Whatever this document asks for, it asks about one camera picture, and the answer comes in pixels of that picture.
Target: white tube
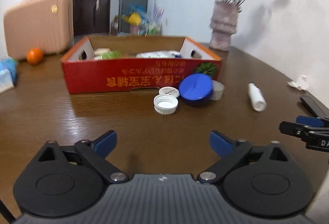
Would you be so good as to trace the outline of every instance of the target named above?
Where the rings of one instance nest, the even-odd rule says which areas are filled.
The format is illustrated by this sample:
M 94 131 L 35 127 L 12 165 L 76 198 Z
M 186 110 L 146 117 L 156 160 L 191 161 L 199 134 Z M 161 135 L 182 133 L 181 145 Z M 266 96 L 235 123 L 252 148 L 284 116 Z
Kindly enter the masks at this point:
M 266 101 L 263 97 L 263 94 L 254 84 L 249 84 L 248 94 L 250 97 L 251 105 L 255 111 L 262 112 L 266 109 Z

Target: brown tabletop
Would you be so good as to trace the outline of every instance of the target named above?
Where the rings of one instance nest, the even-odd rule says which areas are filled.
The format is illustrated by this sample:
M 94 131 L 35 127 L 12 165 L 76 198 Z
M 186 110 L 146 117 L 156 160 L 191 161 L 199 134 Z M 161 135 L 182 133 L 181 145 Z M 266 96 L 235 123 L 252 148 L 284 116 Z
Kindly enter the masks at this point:
M 218 54 L 224 59 L 218 78 L 226 87 L 222 99 L 202 108 L 179 101 L 176 113 L 167 116 L 154 111 L 157 90 L 69 95 L 60 56 L 47 57 L 37 67 L 21 63 L 18 86 L 0 94 L 0 198 L 19 216 L 13 184 L 47 140 L 72 145 L 111 129 L 117 132 L 118 143 L 107 160 L 130 175 L 196 176 L 218 160 L 208 136 L 211 130 L 219 130 L 255 145 L 272 140 L 284 143 L 316 191 L 328 170 L 328 154 L 307 150 L 302 141 L 282 135 L 278 129 L 283 120 L 309 115 L 298 104 L 302 93 L 288 87 L 283 74 L 240 50 Z M 264 112 L 252 109 L 249 83 L 262 90 L 268 104 Z

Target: gray ribbed panel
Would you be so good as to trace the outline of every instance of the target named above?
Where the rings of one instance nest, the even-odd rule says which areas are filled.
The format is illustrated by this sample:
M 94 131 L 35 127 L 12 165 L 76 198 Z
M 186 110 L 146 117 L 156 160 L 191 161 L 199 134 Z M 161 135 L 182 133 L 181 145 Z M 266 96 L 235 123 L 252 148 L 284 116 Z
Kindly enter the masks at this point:
M 22 216 L 16 224 L 312 224 L 305 216 L 264 220 L 231 207 L 215 186 L 195 182 L 191 175 L 137 174 L 111 185 L 90 209 L 61 219 Z

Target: red cardboard box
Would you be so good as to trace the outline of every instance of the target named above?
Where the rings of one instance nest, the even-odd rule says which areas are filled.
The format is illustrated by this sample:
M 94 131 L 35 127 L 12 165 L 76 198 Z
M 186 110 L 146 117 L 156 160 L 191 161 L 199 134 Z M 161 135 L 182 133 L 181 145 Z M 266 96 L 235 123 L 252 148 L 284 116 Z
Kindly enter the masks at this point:
M 94 60 L 98 48 L 118 50 L 122 57 Z M 138 53 L 161 50 L 179 51 L 183 58 L 136 58 Z M 216 79 L 222 59 L 188 37 L 92 35 L 69 50 L 61 63 L 67 89 L 75 94 L 177 88 L 185 77 L 201 72 Z

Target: orange ball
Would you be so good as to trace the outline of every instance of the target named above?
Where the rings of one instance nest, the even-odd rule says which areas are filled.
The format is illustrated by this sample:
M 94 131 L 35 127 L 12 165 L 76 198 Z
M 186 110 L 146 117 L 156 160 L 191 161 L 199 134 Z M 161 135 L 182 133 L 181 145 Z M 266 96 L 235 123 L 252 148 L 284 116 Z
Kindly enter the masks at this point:
M 43 53 L 39 48 L 33 48 L 26 54 L 27 62 L 31 65 L 37 65 L 43 60 Z

